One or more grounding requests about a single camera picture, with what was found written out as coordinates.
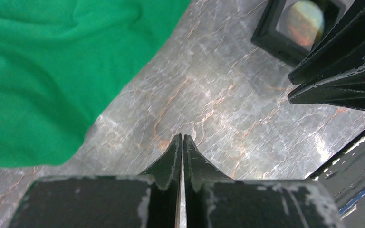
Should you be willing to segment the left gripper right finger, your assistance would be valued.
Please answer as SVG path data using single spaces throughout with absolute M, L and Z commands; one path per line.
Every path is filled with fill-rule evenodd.
M 187 227 L 341 228 L 328 191 L 314 180 L 234 180 L 183 139 Z

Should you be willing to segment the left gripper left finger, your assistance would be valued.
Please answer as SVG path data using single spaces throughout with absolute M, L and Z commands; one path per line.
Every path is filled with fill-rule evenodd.
M 45 176 L 28 188 L 11 228 L 175 228 L 182 136 L 137 175 Z

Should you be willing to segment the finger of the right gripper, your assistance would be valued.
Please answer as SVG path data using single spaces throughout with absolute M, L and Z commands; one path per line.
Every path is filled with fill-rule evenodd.
M 333 105 L 365 111 L 365 64 L 326 79 L 313 79 L 288 94 L 291 104 Z
M 322 41 L 288 75 L 302 84 L 316 77 L 365 41 L 365 0 L 356 0 Z

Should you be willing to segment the black square tray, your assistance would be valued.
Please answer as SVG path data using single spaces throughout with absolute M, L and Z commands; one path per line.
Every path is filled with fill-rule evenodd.
M 269 0 L 251 41 L 294 67 L 317 47 L 352 4 L 352 0 Z

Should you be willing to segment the green t-shirt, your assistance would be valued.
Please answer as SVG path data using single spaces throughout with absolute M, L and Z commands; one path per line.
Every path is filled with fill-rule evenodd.
M 0 0 L 0 168 L 61 165 L 188 0 Z

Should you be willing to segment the round orange green badge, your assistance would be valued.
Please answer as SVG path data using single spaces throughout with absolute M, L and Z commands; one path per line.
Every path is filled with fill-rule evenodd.
M 295 2 L 288 11 L 287 29 L 298 45 L 312 47 L 322 38 L 325 29 L 322 9 L 310 0 Z

